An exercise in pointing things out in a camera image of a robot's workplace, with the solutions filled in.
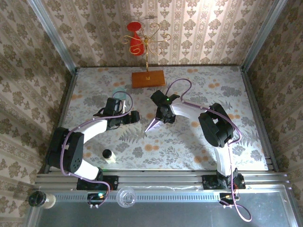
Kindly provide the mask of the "teal translucent plastic cup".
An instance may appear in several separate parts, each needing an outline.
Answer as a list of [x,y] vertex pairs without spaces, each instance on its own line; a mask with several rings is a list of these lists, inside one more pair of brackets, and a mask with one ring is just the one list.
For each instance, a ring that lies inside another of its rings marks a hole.
[[115,103],[124,102],[124,105],[127,106],[128,94],[123,87],[116,87],[112,92],[112,97],[115,100]]

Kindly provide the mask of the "floral table cover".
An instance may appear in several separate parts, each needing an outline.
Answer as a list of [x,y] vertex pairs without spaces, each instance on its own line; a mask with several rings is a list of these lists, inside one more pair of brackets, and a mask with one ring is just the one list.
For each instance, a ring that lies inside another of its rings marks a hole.
[[[156,114],[151,95],[156,87],[132,88],[138,68],[80,68],[63,127],[72,129],[88,121],[106,105],[116,87],[128,94],[127,105],[140,113],[140,121],[93,137],[84,145],[83,159],[103,169],[215,170],[215,148],[204,138],[196,120],[177,116],[173,124],[158,123],[144,132]],[[240,171],[266,171],[265,154],[238,66],[163,68],[168,95],[210,106],[219,103],[242,133],[232,145],[233,163]],[[116,156],[108,164],[105,149]]]

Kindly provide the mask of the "small white bottle black cap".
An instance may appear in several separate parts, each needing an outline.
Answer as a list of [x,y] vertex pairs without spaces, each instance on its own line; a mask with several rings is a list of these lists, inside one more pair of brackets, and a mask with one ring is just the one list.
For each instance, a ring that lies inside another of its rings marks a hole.
[[109,150],[109,149],[105,149],[102,152],[102,157],[104,158],[104,160],[108,163],[108,164],[112,164],[112,163],[116,163],[116,156],[115,154]]

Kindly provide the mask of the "red wine glass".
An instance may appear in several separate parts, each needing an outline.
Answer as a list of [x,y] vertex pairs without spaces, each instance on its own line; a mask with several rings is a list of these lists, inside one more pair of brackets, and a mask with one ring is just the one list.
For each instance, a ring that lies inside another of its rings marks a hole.
[[127,25],[127,30],[133,33],[130,39],[130,53],[135,56],[144,54],[144,44],[137,32],[142,28],[139,22],[131,22]]

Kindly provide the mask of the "clear glass cup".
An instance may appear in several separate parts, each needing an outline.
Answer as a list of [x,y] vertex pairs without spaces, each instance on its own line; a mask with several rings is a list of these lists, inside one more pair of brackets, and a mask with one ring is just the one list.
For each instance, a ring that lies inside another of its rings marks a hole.
[[122,208],[129,208],[136,202],[136,193],[132,187],[121,188],[116,195],[117,203]]

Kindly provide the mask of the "black connector board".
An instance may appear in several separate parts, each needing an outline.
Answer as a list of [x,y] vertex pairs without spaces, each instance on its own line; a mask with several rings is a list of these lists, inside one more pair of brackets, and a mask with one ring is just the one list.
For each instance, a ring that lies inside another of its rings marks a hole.
[[99,206],[101,206],[103,204],[103,202],[105,201],[106,198],[106,194],[102,193],[102,192],[98,192],[98,193],[90,193],[87,196],[87,203],[90,206],[90,208],[98,208]]
[[219,203],[221,205],[225,205],[225,206],[233,206],[234,205],[234,201],[232,199],[232,194],[231,193],[220,193],[220,200]]

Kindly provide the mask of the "grey metal tray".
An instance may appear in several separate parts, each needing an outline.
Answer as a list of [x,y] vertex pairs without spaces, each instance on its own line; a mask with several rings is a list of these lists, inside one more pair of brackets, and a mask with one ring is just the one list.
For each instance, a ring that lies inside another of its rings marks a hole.
[[23,227],[303,227],[290,189],[238,190],[237,206],[217,202],[135,202],[122,208],[116,192],[99,208],[87,202],[32,207]]

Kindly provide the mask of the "cream jar black lid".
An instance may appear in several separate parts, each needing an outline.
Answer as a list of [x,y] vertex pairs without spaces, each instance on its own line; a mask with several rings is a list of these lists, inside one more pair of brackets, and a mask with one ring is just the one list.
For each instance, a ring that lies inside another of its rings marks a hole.
[[35,191],[29,196],[28,203],[31,207],[50,209],[55,205],[56,197],[53,194]]

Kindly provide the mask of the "aluminium side rail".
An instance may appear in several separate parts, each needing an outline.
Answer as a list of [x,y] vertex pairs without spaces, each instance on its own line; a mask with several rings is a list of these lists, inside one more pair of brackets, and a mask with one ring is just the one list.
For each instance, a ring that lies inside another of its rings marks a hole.
[[62,151],[62,145],[64,143],[65,137],[68,134],[67,129],[61,130],[61,127],[63,125],[63,122],[66,118],[69,104],[71,101],[71,96],[73,94],[77,77],[78,77],[78,71],[79,68],[75,68],[74,72],[71,74],[71,81],[68,85],[68,88],[66,92],[63,95],[60,107],[61,114],[60,118],[57,124],[56,129],[54,130],[52,134],[52,138],[50,140],[50,145],[47,150],[46,156],[45,156],[45,164],[44,167],[41,169],[40,173],[47,174],[50,171],[51,167],[55,167],[57,169],[60,169],[60,158],[61,158],[61,151]]
[[244,69],[240,68],[240,70],[241,70],[243,83],[245,85],[246,93],[250,102],[251,110],[255,119],[255,124],[257,127],[259,139],[265,154],[265,158],[268,161],[267,163],[268,169],[269,171],[279,172],[277,161],[275,159],[275,155],[272,150],[272,146],[270,144],[270,140],[261,116],[261,112],[253,91],[253,87],[250,83],[250,79],[248,77],[247,72]]

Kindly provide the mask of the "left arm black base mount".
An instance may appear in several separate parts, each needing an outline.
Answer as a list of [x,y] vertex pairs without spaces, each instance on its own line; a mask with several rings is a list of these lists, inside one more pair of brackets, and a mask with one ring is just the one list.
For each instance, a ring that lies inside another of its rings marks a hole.
[[[116,191],[118,188],[119,177],[117,175],[106,175],[103,176],[103,181],[108,183],[110,190]],[[106,191],[107,186],[102,183],[90,183],[81,179],[78,179],[77,190],[80,191]]]

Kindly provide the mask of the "aluminium front rail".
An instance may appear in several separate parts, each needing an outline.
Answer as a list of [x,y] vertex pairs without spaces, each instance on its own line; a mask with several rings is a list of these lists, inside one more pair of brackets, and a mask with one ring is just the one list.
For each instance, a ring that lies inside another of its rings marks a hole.
[[[270,171],[243,171],[247,189],[276,188],[284,185],[291,189],[291,183],[285,173]],[[117,175],[118,190],[124,186],[136,189],[156,189],[159,191],[198,191],[203,189],[203,175],[217,175],[215,171],[197,170],[112,170],[105,171],[103,176]],[[58,192],[73,192],[76,190],[78,179],[64,176],[57,169],[47,174],[38,174],[34,184],[35,189]]]

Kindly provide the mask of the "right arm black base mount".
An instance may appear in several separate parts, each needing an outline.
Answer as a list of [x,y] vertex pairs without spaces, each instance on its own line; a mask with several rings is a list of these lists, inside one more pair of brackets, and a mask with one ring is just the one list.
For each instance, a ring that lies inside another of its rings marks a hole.
[[[231,189],[232,180],[231,175],[203,175],[202,183],[204,190]],[[246,184],[242,174],[236,174],[233,176],[233,188],[246,189]]]

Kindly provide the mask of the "aluminium corner post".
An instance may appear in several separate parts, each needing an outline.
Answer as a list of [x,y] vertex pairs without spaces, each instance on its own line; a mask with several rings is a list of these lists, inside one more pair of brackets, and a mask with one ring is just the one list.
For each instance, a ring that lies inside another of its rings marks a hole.
[[273,1],[273,4],[265,17],[265,20],[262,23],[262,26],[260,27],[260,30],[243,61],[243,64],[241,66],[243,71],[249,70],[287,2],[288,0]]
[[61,39],[59,32],[55,28],[41,0],[28,0],[28,3],[33,9],[34,13],[36,14],[38,20],[40,21],[42,27],[44,28],[45,32],[49,36],[50,40],[52,41],[54,47],[56,48],[62,61],[64,62],[66,68],[69,70],[72,76],[75,76],[77,67],[73,62],[72,57],[68,52],[68,48],[63,43],[63,40]]

